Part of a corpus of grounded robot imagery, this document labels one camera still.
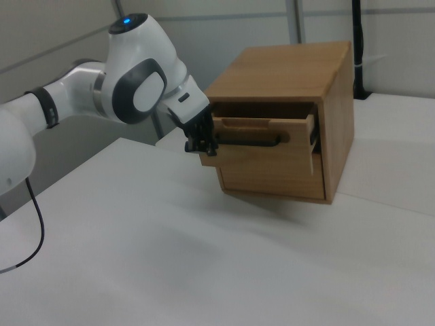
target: drawer handle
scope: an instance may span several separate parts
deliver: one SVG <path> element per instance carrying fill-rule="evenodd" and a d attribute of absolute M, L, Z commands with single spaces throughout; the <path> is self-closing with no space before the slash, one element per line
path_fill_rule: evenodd
<path fill-rule="evenodd" d="M 317 139 L 317 136 L 319 136 L 319 131 L 314 128 L 313 131 L 310 134 L 310 144 L 314 144 L 315 140 Z"/>
<path fill-rule="evenodd" d="M 245 140 L 245 139 L 221 139 L 219 134 L 216 134 L 215 139 L 218 144 L 221 145 L 241 145 L 241 146 L 259 146 L 259 147 L 274 147 L 281 142 L 281 137 L 278 135 L 277 138 L 272 141 L 265 140 Z"/>

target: cabinet top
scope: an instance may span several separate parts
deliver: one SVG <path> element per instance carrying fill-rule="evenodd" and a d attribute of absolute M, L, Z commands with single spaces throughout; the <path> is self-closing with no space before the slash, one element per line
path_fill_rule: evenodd
<path fill-rule="evenodd" d="M 246 48 L 210 85 L 211 102 L 322 101 L 351 43 Z"/>

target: wooden cabinet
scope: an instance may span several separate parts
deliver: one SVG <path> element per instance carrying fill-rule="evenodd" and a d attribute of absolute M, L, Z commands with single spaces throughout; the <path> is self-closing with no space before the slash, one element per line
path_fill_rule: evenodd
<path fill-rule="evenodd" d="M 331 203 L 353 141 L 349 42 L 247 48 L 206 90 L 225 192 Z"/>

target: table surface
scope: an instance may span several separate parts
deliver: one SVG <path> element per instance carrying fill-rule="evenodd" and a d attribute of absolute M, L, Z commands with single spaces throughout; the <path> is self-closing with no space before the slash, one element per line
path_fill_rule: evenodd
<path fill-rule="evenodd" d="M 2 325 L 432 326 L 435 101 L 369 100 L 332 205 L 228 196 L 196 155 L 119 139 L 37 197 Z M 38 240 L 28 203 L 1 263 Z"/>

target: black band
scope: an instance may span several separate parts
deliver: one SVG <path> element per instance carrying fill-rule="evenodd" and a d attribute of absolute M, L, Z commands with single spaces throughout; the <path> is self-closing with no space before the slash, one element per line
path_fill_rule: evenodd
<path fill-rule="evenodd" d="M 25 92 L 25 94 L 33 94 L 41 104 L 41 108 L 47 121 L 47 129 L 51 129 L 59 124 L 59 115 L 57 113 L 56 105 L 50 93 L 44 87 L 36 87 L 32 90 Z"/>

